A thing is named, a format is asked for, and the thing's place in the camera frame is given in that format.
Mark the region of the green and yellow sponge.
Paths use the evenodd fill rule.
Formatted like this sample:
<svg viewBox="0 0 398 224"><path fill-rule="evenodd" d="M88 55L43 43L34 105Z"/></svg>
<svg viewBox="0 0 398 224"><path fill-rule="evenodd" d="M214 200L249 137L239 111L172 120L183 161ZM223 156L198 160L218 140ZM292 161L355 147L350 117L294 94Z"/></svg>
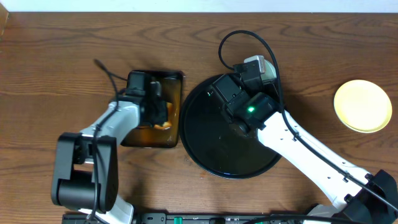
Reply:
<svg viewBox="0 0 398 224"><path fill-rule="evenodd" d="M159 129L159 130L165 130L165 129L169 129L172 127L172 109L173 109L173 104L167 102L167 121L164 122L163 124L156 124L154 126L155 129Z"/></svg>

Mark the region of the yellow plate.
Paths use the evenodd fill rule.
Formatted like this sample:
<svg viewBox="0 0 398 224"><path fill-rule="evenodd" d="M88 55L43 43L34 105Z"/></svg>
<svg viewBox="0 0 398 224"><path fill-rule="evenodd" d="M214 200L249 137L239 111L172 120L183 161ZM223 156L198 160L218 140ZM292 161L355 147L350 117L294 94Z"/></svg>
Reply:
<svg viewBox="0 0 398 224"><path fill-rule="evenodd" d="M336 91L333 106L338 119L359 133L375 133L392 118L392 103L378 85L366 80L351 80Z"/></svg>

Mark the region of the light blue plate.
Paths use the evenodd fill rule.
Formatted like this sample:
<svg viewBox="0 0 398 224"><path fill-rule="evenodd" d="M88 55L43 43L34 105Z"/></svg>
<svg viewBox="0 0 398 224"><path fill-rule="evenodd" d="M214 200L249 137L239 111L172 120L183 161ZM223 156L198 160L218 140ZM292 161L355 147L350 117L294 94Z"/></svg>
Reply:
<svg viewBox="0 0 398 224"><path fill-rule="evenodd" d="M264 85L270 84L276 80L276 71L268 60L264 61L264 73L261 74L261 80Z"/></svg>

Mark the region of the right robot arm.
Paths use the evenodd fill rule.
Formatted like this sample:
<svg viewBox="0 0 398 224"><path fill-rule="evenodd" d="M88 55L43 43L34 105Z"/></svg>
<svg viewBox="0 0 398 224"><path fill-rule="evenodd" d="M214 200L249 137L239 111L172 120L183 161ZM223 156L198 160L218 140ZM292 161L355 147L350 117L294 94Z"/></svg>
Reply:
<svg viewBox="0 0 398 224"><path fill-rule="evenodd" d="M244 133L257 140L308 177L331 202L317 205L306 215L273 215L260 223L394 223L397 220L397 184L384 170L372 175L340 157L306 130L285 110L278 77L278 99L266 92L266 81L220 76L208 88L219 109Z"/></svg>

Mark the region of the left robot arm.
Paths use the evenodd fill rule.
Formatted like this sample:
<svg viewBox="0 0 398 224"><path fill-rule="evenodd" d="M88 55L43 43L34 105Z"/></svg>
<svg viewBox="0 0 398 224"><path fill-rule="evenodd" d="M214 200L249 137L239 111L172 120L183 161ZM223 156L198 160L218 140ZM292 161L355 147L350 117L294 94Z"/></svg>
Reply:
<svg viewBox="0 0 398 224"><path fill-rule="evenodd" d="M138 126L167 121L161 85L132 83L116 92L108 109L79 133L57 141L51 186L53 204L87 215L87 223L131 223L134 207L118 194L118 146Z"/></svg>

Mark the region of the black rectangular water tray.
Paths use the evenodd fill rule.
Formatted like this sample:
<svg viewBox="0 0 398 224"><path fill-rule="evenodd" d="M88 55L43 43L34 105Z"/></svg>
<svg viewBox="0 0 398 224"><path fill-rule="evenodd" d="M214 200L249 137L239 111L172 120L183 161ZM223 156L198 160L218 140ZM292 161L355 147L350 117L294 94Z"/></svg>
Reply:
<svg viewBox="0 0 398 224"><path fill-rule="evenodd" d="M172 127L165 130L155 129L144 121L145 97L141 100L139 108L140 123L132 129L124 138L122 145L126 147L161 147L172 148L178 142L178 122L180 115L180 104L182 98L183 73L180 71L155 71L155 70L133 70L143 72L147 75L146 94L151 81L159 82L162 87L161 98L173 104Z"/></svg>

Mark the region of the round black serving tray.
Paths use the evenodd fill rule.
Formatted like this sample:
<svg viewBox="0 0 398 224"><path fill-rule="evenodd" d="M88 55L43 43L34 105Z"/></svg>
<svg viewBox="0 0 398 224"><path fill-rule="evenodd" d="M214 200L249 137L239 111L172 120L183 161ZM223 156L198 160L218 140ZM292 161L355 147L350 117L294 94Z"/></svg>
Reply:
<svg viewBox="0 0 398 224"><path fill-rule="evenodd" d="M205 93L220 76L206 79L186 97L179 118L183 146L201 168L227 179L248 179L271 169L281 155L262 145L255 132L233 131Z"/></svg>

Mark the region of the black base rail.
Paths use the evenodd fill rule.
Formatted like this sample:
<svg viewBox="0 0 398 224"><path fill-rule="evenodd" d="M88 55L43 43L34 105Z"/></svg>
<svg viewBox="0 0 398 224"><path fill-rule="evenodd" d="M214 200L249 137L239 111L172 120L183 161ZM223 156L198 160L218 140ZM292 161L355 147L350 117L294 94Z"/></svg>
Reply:
<svg viewBox="0 0 398 224"><path fill-rule="evenodd" d="M62 224L85 223L85 215L65 214ZM168 215L165 213L142 213L132 218L132 224L242 224L250 220L265 218L265 216L250 215ZM260 223L304 223L294 220L273 220Z"/></svg>

